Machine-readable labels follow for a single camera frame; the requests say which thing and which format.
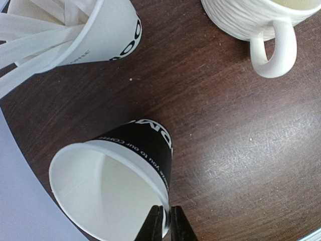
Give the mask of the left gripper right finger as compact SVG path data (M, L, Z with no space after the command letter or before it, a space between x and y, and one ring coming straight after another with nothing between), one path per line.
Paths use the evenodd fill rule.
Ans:
M196 235L181 206L171 207L171 240L196 240Z

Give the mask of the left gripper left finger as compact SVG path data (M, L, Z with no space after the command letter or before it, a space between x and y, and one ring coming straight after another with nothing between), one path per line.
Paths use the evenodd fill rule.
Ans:
M135 241L161 241L163 239L163 217L163 206L154 205L150 209Z

